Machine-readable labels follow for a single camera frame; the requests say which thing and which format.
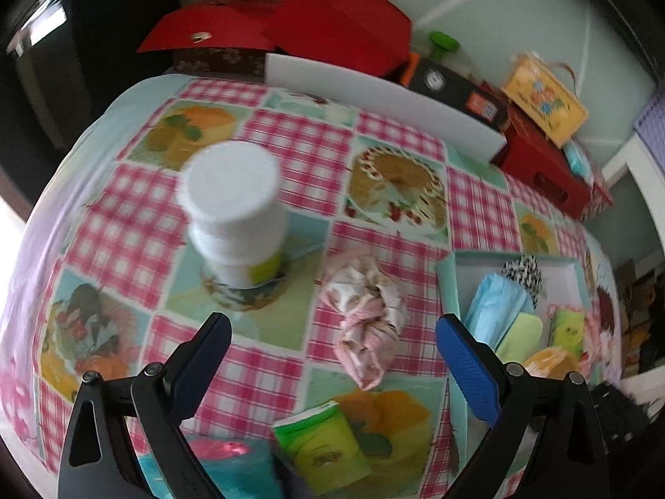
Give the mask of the light green cloth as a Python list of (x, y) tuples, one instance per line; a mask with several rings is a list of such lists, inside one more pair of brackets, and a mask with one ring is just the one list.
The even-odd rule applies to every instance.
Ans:
[(524, 363), (540, 347), (543, 323), (530, 313), (518, 313), (499, 343), (496, 355), (504, 363)]

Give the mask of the teal cardboard tray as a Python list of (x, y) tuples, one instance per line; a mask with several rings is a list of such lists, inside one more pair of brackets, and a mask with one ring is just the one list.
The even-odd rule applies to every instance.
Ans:
[(453, 252), (436, 266), (436, 348), (459, 455), (450, 498), (580, 498), (604, 445), (578, 368), (587, 297), (570, 260)]

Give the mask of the blue face mask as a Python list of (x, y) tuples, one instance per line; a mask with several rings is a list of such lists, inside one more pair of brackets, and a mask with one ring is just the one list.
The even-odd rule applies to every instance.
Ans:
[(496, 349), (517, 316), (534, 311), (532, 296), (521, 284), (490, 273), (478, 285), (463, 324), (475, 340)]

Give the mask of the pink knitted cloth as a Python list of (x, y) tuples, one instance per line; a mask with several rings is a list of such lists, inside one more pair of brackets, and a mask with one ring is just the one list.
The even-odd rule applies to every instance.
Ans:
[(584, 316), (583, 341), (578, 356), (578, 370), (589, 383), (597, 382), (602, 376), (603, 345), (601, 326), (592, 316)]

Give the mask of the green tissue pack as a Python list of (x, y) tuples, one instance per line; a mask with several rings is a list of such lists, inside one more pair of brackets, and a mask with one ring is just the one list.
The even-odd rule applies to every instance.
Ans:
[(550, 313), (550, 345), (580, 358), (584, 351), (585, 319), (582, 311), (555, 306)]
[(316, 496), (347, 487), (371, 473), (337, 401), (274, 422), (276, 443)]

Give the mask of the leopard print scrunchie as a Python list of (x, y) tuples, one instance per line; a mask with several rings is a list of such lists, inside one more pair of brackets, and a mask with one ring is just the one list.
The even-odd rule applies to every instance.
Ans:
[(523, 254), (521, 257), (505, 262), (500, 275), (520, 284), (531, 296), (533, 306), (536, 308), (539, 296), (543, 289), (543, 277), (534, 254)]

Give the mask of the pale pink floral scrunchie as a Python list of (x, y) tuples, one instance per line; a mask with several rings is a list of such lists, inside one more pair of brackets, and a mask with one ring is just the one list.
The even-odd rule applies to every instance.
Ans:
[(362, 391), (380, 385), (400, 347), (408, 321), (398, 281), (366, 247), (332, 254), (323, 264), (319, 299), (339, 316), (334, 353)]

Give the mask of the teal plastic toy case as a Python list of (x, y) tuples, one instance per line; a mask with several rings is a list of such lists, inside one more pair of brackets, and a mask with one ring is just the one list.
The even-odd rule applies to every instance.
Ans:
[(267, 440), (198, 435), (188, 435), (186, 440), (225, 498), (284, 497)]

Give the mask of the white pill bottle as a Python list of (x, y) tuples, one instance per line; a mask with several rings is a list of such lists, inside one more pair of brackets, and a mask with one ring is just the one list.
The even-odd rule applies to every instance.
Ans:
[(280, 161), (251, 142), (213, 144), (182, 166), (177, 198), (190, 242), (219, 283), (252, 289), (277, 275), (288, 233), (281, 187)]

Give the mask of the patterned red gift box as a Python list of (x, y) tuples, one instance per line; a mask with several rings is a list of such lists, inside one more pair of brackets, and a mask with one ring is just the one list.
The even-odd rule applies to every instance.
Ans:
[(589, 168), (591, 168), (593, 176), (593, 184), (589, 186), (589, 202), (585, 205), (584, 210), (579, 215), (579, 220), (585, 222), (600, 213), (607, 210), (613, 205), (613, 197), (610, 193), (610, 188), (603, 177), (601, 166), (593, 159), (589, 150), (581, 146), (581, 151), (584, 152), (587, 161), (589, 161)]

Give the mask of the red cardboard box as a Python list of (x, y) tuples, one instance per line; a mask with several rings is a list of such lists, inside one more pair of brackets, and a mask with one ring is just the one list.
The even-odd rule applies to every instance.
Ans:
[(515, 105), (508, 106), (504, 135), (506, 144), (493, 164), (578, 219), (591, 199), (591, 188), (573, 174), (565, 154)]

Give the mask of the blue wet wipes pack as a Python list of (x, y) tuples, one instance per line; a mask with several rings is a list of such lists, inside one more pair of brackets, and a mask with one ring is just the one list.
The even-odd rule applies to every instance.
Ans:
[(562, 152), (565, 154), (571, 172), (581, 178), (589, 175), (589, 161), (587, 161), (583, 150), (577, 146), (574, 140), (568, 141), (563, 147)]

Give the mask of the purple perforated basket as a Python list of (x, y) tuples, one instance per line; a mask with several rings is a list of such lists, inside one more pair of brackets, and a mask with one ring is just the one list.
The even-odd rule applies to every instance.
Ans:
[(665, 84), (661, 82), (633, 124), (641, 141), (665, 173)]

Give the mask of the yellow children's gift case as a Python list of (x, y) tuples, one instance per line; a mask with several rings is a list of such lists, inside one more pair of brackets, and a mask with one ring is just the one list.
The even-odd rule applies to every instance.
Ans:
[(589, 118), (577, 96), (575, 71), (564, 62), (548, 62), (522, 53), (502, 87), (503, 94), (562, 149)]

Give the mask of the red gift bags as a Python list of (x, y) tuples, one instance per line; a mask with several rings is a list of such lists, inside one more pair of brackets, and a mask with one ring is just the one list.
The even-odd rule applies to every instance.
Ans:
[(163, 16), (138, 51), (277, 49), (386, 77), (407, 63), (410, 35), (389, 0), (199, 0)]

